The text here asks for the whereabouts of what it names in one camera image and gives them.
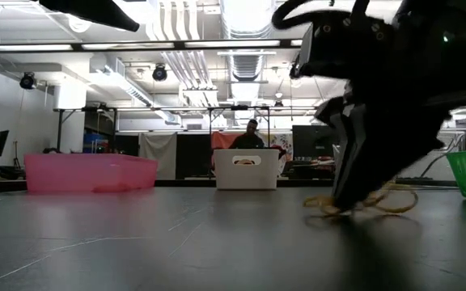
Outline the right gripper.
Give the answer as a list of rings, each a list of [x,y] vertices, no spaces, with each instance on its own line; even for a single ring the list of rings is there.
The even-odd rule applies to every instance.
[[[395,32],[385,66],[350,83],[348,103],[336,97],[315,114],[339,139],[333,205],[341,211],[443,146],[442,122],[466,105],[466,33]]]

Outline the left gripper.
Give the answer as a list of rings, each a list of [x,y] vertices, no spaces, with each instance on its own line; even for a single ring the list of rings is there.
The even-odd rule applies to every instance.
[[[131,19],[113,0],[38,0],[51,11],[109,27],[136,32],[140,24]]]

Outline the yellow rubber band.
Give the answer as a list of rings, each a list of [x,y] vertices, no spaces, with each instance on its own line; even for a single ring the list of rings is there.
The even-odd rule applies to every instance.
[[[409,205],[397,208],[384,207],[380,204],[385,201],[393,192],[408,192],[413,200]],[[321,217],[340,217],[355,212],[367,211],[374,209],[386,214],[402,214],[412,210],[418,203],[419,197],[417,192],[408,185],[396,184],[394,182],[386,183],[380,190],[371,192],[363,201],[357,202],[352,209],[341,210],[333,205],[333,198],[326,196],[311,196],[303,201],[304,208],[316,208],[321,212]]]

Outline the black overhead crossbar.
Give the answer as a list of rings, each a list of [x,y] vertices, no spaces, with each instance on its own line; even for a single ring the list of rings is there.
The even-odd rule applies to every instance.
[[[169,40],[62,44],[0,44],[0,53],[99,53],[219,49],[294,49],[301,39]]]

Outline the patterned cloth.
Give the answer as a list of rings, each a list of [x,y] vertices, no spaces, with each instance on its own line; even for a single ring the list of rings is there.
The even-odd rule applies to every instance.
[[[290,162],[294,156],[293,135],[291,133],[275,133],[270,135],[270,147],[279,150],[279,159]]]

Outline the person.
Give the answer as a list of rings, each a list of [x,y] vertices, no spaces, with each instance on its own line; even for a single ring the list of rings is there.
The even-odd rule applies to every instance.
[[[251,119],[246,127],[246,132],[238,136],[230,145],[230,149],[262,149],[265,143],[256,135],[258,122]]]

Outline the white plastic basket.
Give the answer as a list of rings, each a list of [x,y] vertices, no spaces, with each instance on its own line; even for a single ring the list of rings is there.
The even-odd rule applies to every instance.
[[[233,149],[214,151],[214,174],[218,190],[275,190],[279,175],[279,150]],[[250,159],[255,165],[235,165]]]

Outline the blue bin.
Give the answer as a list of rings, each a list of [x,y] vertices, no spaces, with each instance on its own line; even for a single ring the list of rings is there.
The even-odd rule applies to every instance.
[[[83,136],[84,154],[104,154],[108,152],[108,138],[98,133],[85,133]]]

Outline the grey cloth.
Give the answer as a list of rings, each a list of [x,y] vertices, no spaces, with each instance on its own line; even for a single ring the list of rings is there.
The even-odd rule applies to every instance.
[[[158,162],[156,179],[173,180],[176,178],[177,135],[147,134],[139,135],[139,156]]]

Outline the orange cloth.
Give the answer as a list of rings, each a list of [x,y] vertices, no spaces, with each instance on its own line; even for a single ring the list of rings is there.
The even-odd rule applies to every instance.
[[[228,149],[234,140],[240,136],[240,133],[223,133],[212,132],[211,134],[211,149],[220,150]]]

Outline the pink plastic basket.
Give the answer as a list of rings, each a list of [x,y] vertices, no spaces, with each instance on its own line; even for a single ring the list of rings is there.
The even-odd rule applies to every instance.
[[[29,192],[129,192],[155,185],[158,162],[123,154],[28,154]]]

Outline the silver ceiling duct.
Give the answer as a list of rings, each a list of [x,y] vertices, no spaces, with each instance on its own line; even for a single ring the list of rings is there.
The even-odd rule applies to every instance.
[[[225,39],[268,39],[273,31],[271,19],[276,0],[219,0],[222,33]],[[265,57],[237,55],[227,58],[232,76],[241,82],[259,78]]]

